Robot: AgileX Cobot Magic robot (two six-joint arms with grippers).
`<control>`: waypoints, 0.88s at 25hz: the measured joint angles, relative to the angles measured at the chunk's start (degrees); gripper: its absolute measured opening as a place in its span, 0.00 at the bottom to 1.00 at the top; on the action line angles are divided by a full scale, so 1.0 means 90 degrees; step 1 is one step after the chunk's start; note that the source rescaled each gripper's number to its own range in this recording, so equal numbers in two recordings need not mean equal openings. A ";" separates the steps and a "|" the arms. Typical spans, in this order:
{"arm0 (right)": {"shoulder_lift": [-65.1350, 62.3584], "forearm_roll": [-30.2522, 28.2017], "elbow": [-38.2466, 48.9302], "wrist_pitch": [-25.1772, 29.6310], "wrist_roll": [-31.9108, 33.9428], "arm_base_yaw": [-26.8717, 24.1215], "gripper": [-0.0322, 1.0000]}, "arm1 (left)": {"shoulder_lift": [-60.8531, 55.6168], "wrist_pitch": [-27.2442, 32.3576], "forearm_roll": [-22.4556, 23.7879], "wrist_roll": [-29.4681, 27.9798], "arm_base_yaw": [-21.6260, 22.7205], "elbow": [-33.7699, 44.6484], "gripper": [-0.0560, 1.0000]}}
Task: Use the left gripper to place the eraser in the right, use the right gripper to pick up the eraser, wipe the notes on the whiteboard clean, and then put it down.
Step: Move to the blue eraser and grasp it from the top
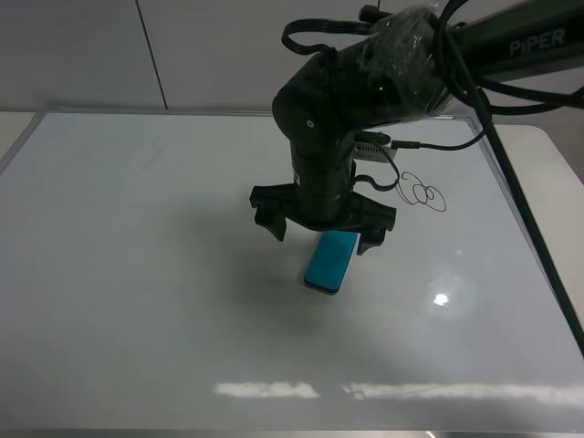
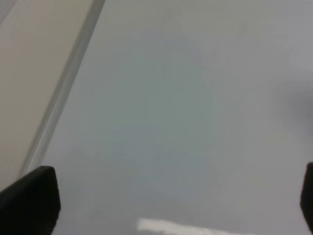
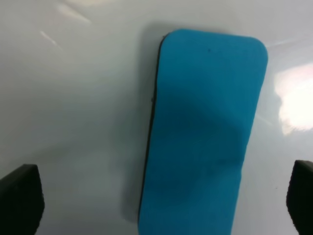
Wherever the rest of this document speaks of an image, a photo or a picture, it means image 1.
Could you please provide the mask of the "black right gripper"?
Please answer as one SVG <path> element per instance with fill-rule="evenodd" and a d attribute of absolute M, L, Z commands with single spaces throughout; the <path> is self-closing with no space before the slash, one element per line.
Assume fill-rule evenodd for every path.
<path fill-rule="evenodd" d="M 249 200 L 255 223 L 282 242 L 290 220 L 309 230 L 360 234 L 357 255 L 383 244 L 396 222 L 396 209 L 353 191 L 357 181 L 353 142 L 343 141 L 328 156 L 303 156 L 290 144 L 293 182 L 256 186 Z"/>

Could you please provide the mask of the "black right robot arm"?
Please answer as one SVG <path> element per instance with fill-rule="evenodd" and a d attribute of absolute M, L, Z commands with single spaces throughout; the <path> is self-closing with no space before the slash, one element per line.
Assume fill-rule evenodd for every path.
<path fill-rule="evenodd" d="M 272 113 L 288 138 L 293 180 L 257 186 L 250 194 L 255 222 L 282 239 L 287 223 L 315 232 L 360 235 L 365 252 L 394 227 L 394 208 L 356 193 L 355 150 L 385 151 L 391 125 L 441 114 L 453 99 L 491 115 L 475 98 L 490 89 L 526 101 L 526 112 L 578 108 L 579 93 L 521 90 L 513 81 L 580 67 L 583 4 L 525 1 L 471 24 L 451 26 L 458 8 L 441 13 L 415 5 L 395 14 L 373 7 L 356 22 L 319 18 L 287 24 L 282 43 L 306 64 L 278 91 Z"/>

